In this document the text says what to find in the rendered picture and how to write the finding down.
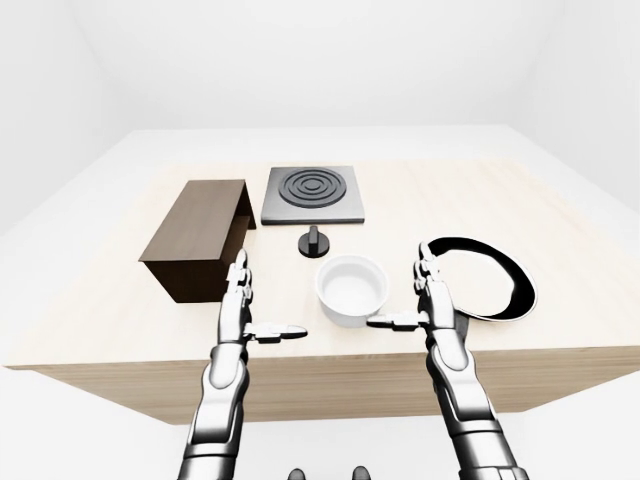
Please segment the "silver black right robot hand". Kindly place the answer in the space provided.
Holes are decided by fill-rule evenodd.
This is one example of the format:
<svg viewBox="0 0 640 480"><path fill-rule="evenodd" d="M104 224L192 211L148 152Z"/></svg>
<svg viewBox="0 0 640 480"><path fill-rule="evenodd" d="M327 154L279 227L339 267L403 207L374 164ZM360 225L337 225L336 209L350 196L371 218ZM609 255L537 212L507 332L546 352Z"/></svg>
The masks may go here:
<svg viewBox="0 0 640 480"><path fill-rule="evenodd" d="M366 325L372 328L410 332L423 328L436 343L451 351L464 353L464 344L456 330L456 318L450 291L441 278L436 256L429 244L419 244L419 259L413 265L414 291L419 298L417 313L378 314Z"/></svg>

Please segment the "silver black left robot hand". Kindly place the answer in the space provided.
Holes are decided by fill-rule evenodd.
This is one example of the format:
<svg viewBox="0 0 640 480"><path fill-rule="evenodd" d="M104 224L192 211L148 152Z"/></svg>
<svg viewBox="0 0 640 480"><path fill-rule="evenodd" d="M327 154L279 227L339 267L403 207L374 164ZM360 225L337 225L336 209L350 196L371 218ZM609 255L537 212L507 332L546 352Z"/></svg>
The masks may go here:
<svg viewBox="0 0 640 480"><path fill-rule="evenodd" d="M304 338L308 331L297 325L252 322L250 306L253 301L252 271L244 248L238 251L227 273L227 290L219 312L218 343L246 345L249 341L275 344L282 340Z"/></svg>

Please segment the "dark brown wooden cabinet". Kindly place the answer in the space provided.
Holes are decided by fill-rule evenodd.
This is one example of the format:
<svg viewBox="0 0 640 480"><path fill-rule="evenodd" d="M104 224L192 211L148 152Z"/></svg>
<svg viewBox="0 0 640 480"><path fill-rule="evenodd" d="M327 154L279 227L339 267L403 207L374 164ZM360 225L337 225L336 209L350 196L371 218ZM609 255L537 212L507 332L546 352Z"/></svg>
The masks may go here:
<svg viewBox="0 0 640 480"><path fill-rule="evenodd" d="M255 228L245 180L190 180L140 261L174 302L219 302L229 266Z"/></svg>

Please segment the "white bowl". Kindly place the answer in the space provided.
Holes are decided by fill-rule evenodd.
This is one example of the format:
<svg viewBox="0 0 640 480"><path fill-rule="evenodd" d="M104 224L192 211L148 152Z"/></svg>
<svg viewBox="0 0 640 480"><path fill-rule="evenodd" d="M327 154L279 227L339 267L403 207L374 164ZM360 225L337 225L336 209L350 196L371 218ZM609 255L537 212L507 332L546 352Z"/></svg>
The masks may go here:
<svg viewBox="0 0 640 480"><path fill-rule="evenodd" d="M338 255L319 267L315 290L331 322L344 328L362 328L386 303L389 280L382 267L367 256Z"/></svg>

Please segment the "black and white plate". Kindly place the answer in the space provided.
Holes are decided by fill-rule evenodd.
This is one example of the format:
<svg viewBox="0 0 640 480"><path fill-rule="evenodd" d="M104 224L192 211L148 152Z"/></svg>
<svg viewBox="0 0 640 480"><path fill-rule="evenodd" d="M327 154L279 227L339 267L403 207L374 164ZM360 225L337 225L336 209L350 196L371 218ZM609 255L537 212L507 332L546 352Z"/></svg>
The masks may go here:
<svg viewBox="0 0 640 480"><path fill-rule="evenodd" d="M538 294L530 273L514 257L504 251L470 237L439 237L428 243L435 257L449 251L467 251L493 259L513 282L508 305L500 312L488 315L472 313L462 308L455 311L466 318L485 322L514 322L527 316L536 306Z"/></svg>

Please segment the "round black stove knob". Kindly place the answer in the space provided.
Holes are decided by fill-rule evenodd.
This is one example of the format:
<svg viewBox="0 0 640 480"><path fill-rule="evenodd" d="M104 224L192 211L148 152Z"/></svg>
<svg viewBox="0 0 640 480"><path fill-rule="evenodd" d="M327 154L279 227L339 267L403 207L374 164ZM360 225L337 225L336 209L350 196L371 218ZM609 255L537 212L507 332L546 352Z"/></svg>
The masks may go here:
<svg viewBox="0 0 640 480"><path fill-rule="evenodd" d="M321 233L316 225L310 226L308 232L301 235L298 240L298 251L306 258L321 258L329 252L329 249L328 237Z"/></svg>

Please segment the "flat dark stove plate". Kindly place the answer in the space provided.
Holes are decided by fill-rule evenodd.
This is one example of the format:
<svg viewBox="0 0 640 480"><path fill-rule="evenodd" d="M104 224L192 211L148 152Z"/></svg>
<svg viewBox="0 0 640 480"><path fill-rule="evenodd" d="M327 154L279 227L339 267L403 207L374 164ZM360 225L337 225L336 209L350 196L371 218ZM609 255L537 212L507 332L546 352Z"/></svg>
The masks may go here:
<svg viewBox="0 0 640 480"><path fill-rule="evenodd" d="M353 166L272 167L262 225L362 224L365 211Z"/></svg>

